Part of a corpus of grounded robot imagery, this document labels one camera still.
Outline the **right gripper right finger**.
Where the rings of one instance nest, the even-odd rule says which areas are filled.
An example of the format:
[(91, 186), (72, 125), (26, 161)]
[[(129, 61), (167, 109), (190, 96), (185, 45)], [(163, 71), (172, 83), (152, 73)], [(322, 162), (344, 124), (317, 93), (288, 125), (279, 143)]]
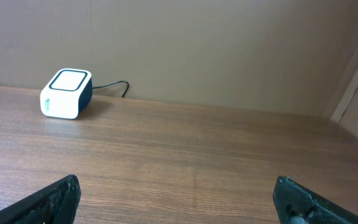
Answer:
[(273, 202), (281, 224), (358, 224), (358, 215), (316, 194), (289, 177), (277, 178)]

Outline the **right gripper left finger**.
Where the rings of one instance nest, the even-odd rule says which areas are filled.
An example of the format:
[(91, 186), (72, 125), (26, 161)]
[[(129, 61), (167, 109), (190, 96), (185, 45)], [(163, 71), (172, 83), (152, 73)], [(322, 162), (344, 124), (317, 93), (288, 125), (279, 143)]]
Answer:
[(77, 176), (68, 175), (0, 210), (0, 224), (73, 224), (80, 198)]

